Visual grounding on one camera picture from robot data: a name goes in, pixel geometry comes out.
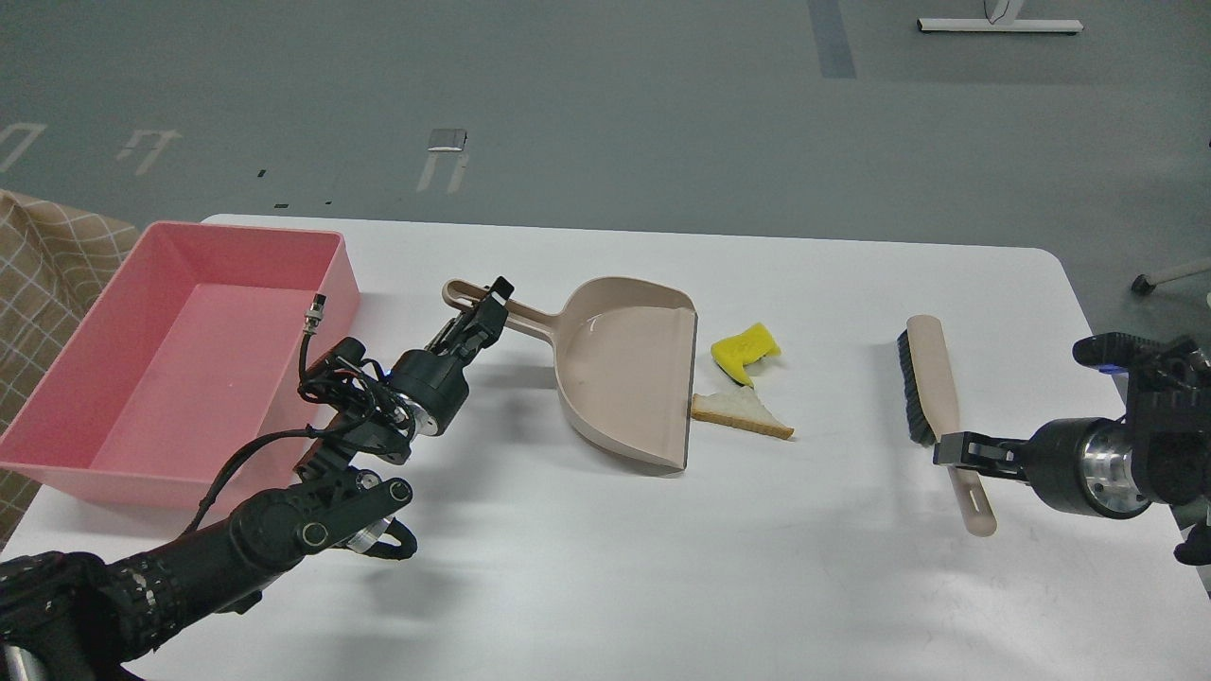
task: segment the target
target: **brush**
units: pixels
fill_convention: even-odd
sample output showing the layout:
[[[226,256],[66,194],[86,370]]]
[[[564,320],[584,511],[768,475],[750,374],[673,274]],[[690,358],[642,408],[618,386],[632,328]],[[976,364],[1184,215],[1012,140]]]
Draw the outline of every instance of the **brush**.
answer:
[[[909,317],[896,344],[900,348],[900,370],[905,374],[908,434],[913,442],[932,447],[941,435],[960,430],[959,396],[951,373],[942,322],[930,315]],[[962,468],[946,469],[951,474],[951,486],[968,532],[976,537],[991,536],[997,531],[997,516],[988,505],[980,475]]]

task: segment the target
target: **plaid fabric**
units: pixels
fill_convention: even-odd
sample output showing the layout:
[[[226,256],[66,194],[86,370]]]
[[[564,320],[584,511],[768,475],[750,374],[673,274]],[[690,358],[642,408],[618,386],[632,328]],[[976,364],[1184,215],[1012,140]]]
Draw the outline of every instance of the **plaid fabric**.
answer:
[[[0,431],[138,239],[134,227],[0,190]]]

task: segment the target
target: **screw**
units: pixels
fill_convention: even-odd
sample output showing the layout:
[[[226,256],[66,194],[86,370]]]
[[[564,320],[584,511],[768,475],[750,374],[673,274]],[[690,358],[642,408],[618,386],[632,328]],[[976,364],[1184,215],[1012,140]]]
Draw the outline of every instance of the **screw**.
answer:
[[[383,479],[375,475],[372,470],[363,470],[357,474],[357,486],[362,490],[369,490],[381,481]]]

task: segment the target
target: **beige dustpan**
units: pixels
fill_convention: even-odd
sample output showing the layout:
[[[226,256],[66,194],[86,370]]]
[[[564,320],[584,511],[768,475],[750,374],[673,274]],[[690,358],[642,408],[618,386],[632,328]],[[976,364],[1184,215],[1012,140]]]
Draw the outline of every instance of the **beige dustpan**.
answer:
[[[446,284],[466,309],[486,286]],[[685,468],[698,313],[675,288],[610,276],[576,288],[559,314],[509,301],[506,326],[555,349],[568,422],[595,445],[648,463]]]

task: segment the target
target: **pink container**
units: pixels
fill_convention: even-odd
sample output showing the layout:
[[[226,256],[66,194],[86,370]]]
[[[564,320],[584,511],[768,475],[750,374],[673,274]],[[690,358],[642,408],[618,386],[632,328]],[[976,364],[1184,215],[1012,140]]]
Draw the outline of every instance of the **pink container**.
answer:
[[[360,301],[340,234],[153,224],[0,437],[0,467],[81,499],[196,508],[247,441],[315,417],[295,388],[317,291],[312,359]],[[306,445],[262,450],[217,507],[288,485]]]

